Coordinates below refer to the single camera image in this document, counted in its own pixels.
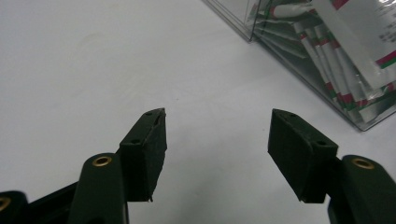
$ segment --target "packet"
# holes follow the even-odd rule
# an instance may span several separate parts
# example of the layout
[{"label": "packet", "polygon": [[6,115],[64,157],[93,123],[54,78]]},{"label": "packet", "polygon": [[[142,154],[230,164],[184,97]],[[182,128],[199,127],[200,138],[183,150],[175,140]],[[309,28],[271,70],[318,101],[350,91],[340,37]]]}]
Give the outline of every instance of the packet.
[{"label": "packet", "polygon": [[327,35],[327,28],[324,24],[316,26],[315,32],[319,38],[321,48],[326,56],[327,61],[329,62],[329,66],[332,70],[332,76],[334,78],[334,82],[336,83],[339,91],[341,93],[342,102],[346,108],[346,110],[353,109],[353,97],[350,94],[350,91],[347,87],[347,82],[344,76],[343,68],[341,64],[338,62],[337,55],[332,47],[332,43],[330,42],[330,38]]},{"label": "packet", "polygon": [[389,0],[313,0],[326,25],[373,89],[396,80],[396,5]]},{"label": "packet", "polygon": [[314,7],[311,3],[292,3],[270,7],[269,10],[260,10],[259,15],[263,15],[267,18],[284,19],[300,17],[313,10]]},{"label": "packet", "polygon": [[313,28],[313,32],[315,33],[315,36],[318,39],[318,44],[316,46],[318,56],[320,58],[321,64],[326,71],[327,77],[332,83],[332,87],[334,88],[336,92],[336,97],[337,101],[340,104],[340,106],[345,109],[346,106],[344,104],[343,100],[343,95],[347,93],[346,87],[344,86],[344,83],[340,83],[340,80],[336,78],[336,75],[334,74],[334,57],[332,57],[332,46],[329,42],[327,42],[325,39],[325,34],[321,32],[324,24],[321,24],[319,26],[316,26]]},{"label": "packet", "polygon": [[325,68],[320,61],[318,52],[316,50],[316,46],[318,46],[318,41],[316,36],[309,28],[320,24],[320,21],[312,21],[310,19],[297,21],[293,24],[294,30],[296,34],[300,37],[302,44],[304,45],[306,52],[309,54],[312,62],[314,63],[315,67],[318,69],[320,76],[323,80],[323,83],[330,94],[330,97],[334,102],[337,102],[337,94],[334,90],[332,83],[328,78],[328,73],[325,71]]},{"label": "packet", "polygon": [[330,70],[329,63],[326,60],[324,52],[319,44],[318,37],[315,34],[315,30],[313,28],[306,28],[305,33],[307,38],[310,39],[310,42],[315,48],[315,51],[318,55],[318,60],[320,62],[320,66],[323,69],[323,80],[325,81],[325,85],[329,93],[331,94],[331,98],[335,103],[338,103],[342,106],[342,102],[340,101],[340,91],[336,86],[334,79],[332,77],[332,71]]},{"label": "packet", "polygon": [[367,85],[359,70],[355,67],[345,51],[341,48],[340,44],[334,38],[332,33],[329,33],[329,38],[331,40],[336,57],[338,58],[338,62],[343,69],[347,88],[351,92],[355,101],[363,101],[370,98],[380,97],[382,95],[382,91],[374,91],[370,88],[370,86]]}]

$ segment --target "white table surface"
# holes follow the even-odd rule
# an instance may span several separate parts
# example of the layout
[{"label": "white table surface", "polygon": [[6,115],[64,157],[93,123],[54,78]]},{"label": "white table surface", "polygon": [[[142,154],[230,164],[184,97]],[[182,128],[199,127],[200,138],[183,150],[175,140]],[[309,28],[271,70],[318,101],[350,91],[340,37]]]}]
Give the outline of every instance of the white table surface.
[{"label": "white table surface", "polygon": [[200,0],[1,0],[0,96],[0,191],[29,201],[165,107],[154,203],[130,203],[131,223],[329,223],[267,153],[272,108],[396,178],[396,116],[357,131]]}]

